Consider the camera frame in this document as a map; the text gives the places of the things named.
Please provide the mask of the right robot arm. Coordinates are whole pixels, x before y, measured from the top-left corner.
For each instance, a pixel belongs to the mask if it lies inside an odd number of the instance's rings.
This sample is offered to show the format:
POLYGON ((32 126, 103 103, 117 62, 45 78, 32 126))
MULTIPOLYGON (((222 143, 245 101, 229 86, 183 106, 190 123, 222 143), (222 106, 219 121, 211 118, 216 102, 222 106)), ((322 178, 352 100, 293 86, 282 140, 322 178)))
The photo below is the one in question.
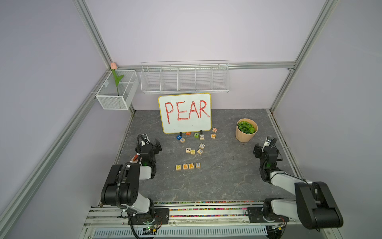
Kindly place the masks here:
POLYGON ((263 146, 254 146, 253 154, 260 160, 261 178, 264 182, 291 193, 295 199, 266 199, 262 210, 264 217, 285 216, 299 221, 309 230, 341 228, 344 219, 328 185, 321 181, 308 181, 280 170, 277 162, 282 161, 282 157, 275 143, 274 138, 263 146))

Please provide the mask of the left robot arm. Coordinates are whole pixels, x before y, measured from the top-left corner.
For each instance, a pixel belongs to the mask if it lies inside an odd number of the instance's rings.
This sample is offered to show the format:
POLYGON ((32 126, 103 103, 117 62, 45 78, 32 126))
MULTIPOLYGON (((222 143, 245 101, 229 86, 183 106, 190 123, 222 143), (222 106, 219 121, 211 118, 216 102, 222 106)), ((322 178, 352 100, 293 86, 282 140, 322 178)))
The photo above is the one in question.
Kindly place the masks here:
POLYGON ((101 191, 101 203, 118 207, 128 217, 154 220, 154 203, 139 193, 139 183, 155 177, 157 171, 155 155, 161 150, 158 140, 152 143, 147 134, 138 135, 136 155, 125 164, 111 167, 101 191))

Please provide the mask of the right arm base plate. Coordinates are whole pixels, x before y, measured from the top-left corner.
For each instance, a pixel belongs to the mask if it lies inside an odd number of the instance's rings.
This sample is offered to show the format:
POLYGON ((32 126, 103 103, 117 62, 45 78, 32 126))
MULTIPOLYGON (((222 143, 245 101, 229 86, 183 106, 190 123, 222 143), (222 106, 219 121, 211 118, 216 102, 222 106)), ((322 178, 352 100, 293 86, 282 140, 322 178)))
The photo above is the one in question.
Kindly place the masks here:
POLYGON ((248 207, 245 216, 249 218, 250 223, 288 223, 289 218, 265 212, 263 207, 248 207))

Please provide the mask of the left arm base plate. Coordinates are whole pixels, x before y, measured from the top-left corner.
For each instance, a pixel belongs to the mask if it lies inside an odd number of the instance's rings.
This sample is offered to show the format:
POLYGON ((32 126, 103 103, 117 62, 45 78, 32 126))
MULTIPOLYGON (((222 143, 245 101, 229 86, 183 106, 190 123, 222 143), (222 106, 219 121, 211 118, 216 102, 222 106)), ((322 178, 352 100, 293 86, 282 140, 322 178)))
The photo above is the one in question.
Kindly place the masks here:
POLYGON ((169 208, 154 208, 148 213, 136 214, 129 220, 132 225, 167 225, 170 219, 169 208))

